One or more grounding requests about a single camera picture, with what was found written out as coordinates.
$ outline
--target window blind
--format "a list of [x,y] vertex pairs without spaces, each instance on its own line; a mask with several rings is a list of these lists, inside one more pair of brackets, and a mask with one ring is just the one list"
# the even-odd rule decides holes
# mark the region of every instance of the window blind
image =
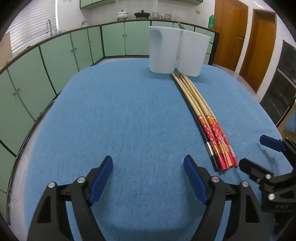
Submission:
[[53,30],[57,28],[55,4],[55,0],[32,0],[17,15],[7,30],[10,32],[12,51],[45,34],[47,19],[50,19]]

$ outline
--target pot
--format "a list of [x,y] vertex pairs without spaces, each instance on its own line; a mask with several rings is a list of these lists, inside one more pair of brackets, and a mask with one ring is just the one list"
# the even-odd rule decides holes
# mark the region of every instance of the pot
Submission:
[[147,18],[150,16],[150,13],[144,12],[144,10],[141,10],[141,12],[135,13],[136,18]]
[[117,19],[128,18],[128,12],[124,12],[123,10],[121,10],[121,12],[118,12],[116,14],[116,18]]

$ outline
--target door frame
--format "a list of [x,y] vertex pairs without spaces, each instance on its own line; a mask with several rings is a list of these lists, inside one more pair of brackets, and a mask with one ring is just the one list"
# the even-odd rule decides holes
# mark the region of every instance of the door frame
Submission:
[[[250,41],[251,41],[251,38],[252,38],[252,33],[253,33],[252,30],[254,29],[255,12],[267,12],[267,13],[271,13],[271,14],[274,15],[274,23],[275,23],[275,27],[276,27],[276,29],[275,29],[275,35],[274,35],[274,46],[275,46],[275,42],[276,42],[276,33],[277,33],[277,19],[276,19],[276,15],[277,14],[276,14],[276,12],[269,11],[269,10],[264,10],[264,9],[253,9],[252,27],[251,27],[250,37],[249,37],[249,40],[248,40],[247,50],[246,50],[246,53],[244,55],[244,60],[243,60],[242,66],[241,66],[241,68],[239,70],[239,75],[240,76],[242,76],[242,70],[243,70],[244,65],[246,64],[246,56],[247,56],[247,53],[248,53],[248,50],[249,50]],[[274,53],[274,48],[272,50],[272,54],[271,54],[271,57],[270,57],[270,60],[269,60],[269,64],[270,64],[270,61],[272,59],[273,53]],[[264,75],[264,77],[263,77],[260,85],[258,86],[258,88],[256,90],[254,90],[256,93],[258,92],[258,90],[259,90],[259,88],[260,88],[260,86],[261,86],[261,84],[262,84],[262,82],[263,82],[263,80],[265,78],[265,75]]]

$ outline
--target table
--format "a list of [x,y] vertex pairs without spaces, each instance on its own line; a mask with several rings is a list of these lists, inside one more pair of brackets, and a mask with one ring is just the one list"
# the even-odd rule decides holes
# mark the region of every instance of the table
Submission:
[[[281,136],[235,79],[209,65],[190,79],[215,113],[238,160],[253,160],[275,175],[291,172],[281,153],[260,145],[263,134]],[[106,240],[190,240],[205,206],[184,172],[187,154],[224,182],[248,181],[260,201],[259,186],[239,168],[214,172],[170,75],[150,72],[148,59],[85,68],[61,92],[35,142],[24,191],[26,227],[49,182],[72,183],[110,155],[113,172],[92,207]],[[73,236],[81,240],[71,203],[67,209]],[[216,240],[223,238],[229,210],[228,201]],[[274,218],[264,216],[272,234]]]

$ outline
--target green bottle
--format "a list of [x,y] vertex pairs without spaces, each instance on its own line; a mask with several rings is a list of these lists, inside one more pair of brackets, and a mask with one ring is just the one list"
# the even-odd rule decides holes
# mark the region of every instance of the green bottle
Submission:
[[215,26],[215,17],[214,17],[214,15],[212,15],[212,16],[209,17],[208,28],[213,30],[214,26]]

